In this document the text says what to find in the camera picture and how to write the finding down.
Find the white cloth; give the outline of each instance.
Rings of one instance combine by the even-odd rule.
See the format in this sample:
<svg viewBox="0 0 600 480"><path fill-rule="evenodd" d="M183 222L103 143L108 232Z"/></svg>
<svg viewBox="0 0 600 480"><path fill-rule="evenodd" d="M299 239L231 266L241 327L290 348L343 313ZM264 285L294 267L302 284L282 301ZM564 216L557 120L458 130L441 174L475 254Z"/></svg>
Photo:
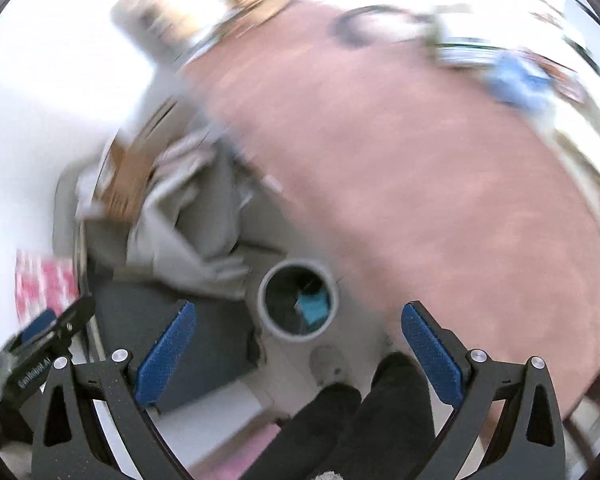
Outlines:
<svg viewBox="0 0 600 480"><path fill-rule="evenodd" d="M196 180L202 170L209 170L218 150L203 146L202 138L196 142L193 134L177 144L170 148L171 156L159 159L138 222L129 233L126 262L130 266L151 266L156 278L177 290L243 298L244 279L250 269L242 257L227 255L228 248L222 256L204 258L193 245L193 234L187 235L177 225L181 211L203 195ZM219 186L214 189L218 195L215 199L230 200L234 192L231 183ZM223 220L206 224L211 225L210 230L218 229Z"/></svg>
<svg viewBox="0 0 600 480"><path fill-rule="evenodd" d="M320 476L314 478L314 480L343 480L342 476L333 471L328 471L327 473L323 473Z"/></svg>

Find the cylindrical container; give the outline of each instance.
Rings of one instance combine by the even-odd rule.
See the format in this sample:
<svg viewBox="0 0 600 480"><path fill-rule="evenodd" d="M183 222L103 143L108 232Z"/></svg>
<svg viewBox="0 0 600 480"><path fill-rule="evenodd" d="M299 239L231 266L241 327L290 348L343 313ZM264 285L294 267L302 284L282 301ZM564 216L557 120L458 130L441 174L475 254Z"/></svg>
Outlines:
<svg viewBox="0 0 600 480"><path fill-rule="evenodd" d="M291 342L314 339L336 316L338 285L325 266L289 259L266 274L258 290L258 315L275 336Z"/></svg>

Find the gray fabric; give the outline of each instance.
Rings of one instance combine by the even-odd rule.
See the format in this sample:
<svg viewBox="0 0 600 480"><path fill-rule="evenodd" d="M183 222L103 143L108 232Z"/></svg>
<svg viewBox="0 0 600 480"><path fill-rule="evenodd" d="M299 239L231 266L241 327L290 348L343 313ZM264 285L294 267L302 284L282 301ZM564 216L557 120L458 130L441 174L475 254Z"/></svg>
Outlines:
<svg viewBox="0 0 600 480"><path fill-rule="evenodd" d="M156 278L177 290L240 299L244 297L244 279L250 269L241 256L230 253L238 231L237 190L231 158L228 154L219 158L216 146L203 142L204 134L204 130L189 134L183 139L186 154L157 166L138 222L129 232L126 263L151 266ZM201 194L200 179L214 162L225 168L208 176L205 193ZM208 205L219 207L207 208ZM224 253L207 245L207 249L215 249L218 255L205 258L192 243L192 232L178 228L181 212L192 206L196 209L190 220L198 220L193 227L205 229L196 231L197 240L209 237L219 242L220 249L226 248Z"/></svg>
<svg viewBox="0 0 600 480"><path fill-rule="evenodd" d="M182 209L176 222L176 228L205 260L228 254L240 233L233 157L222 142L217 142L216 148L216 160L196 181L198 196Z"/></svg>
<svg viewBox="0 0 600 480"><path fill-rule="evenodd" d="M89 257L106 267L126 266L126 240L130 225L124 222L94 219L84 221Z"/></svg>
<svg viewBox="0 0 600 480"><path fill-rule="evenodd" d="M97 164L99 156L89 156L76 160L60 174L54 199L54 230L52 234L54 256L74 257L75 208L78 203L75 195L75 185L85 168Z"/></svg>

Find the blue gripper pad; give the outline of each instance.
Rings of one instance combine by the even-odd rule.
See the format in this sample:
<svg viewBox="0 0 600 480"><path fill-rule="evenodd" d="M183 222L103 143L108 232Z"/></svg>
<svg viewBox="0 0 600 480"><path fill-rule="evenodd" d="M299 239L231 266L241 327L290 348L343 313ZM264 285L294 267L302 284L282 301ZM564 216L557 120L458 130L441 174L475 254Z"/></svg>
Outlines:
<svg viewBox="0 0 600 480"><path fill-rule="evenodd" d="M400 323L404 338L440 400L458 408L464 397L460 368L412 305L402 308Z"/></svg>
<svg viewBox="0 0 600 480"><path fill-rule="evenodd" d="M20 335L22 344L29 342L39 333L44 332L57 318L56 313L50 308L43 310L36 319L22 330L22 334Z"/></svg>
<svg viewBox="0 0 600 480"><path fill-rule="evenodd" d="M187 301L138 368L134 392L138 406L146 408L158 400L195 331L196 309Z"/></svg>

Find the foot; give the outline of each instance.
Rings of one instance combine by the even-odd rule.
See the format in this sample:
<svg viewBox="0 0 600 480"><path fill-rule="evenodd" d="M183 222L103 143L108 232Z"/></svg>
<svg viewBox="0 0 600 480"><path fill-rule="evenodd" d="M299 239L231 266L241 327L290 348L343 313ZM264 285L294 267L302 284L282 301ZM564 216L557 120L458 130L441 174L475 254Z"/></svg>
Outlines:
<svg viewBox="0 0 600 480"><path fill-rule="evenodd" d="M371 380L371 387L373 388L383 376L405 378L412 376L413 373L416 375L422 373L418 361L411 355L396 350L378 363L374 378Z"/></svg>
<svg viewBox="0 0 600 480"><path fill-rule="evenodd" d="M349 383L349 365L335 346L317 346L309 355L309 370L321 388L335 383Z"/></svg>

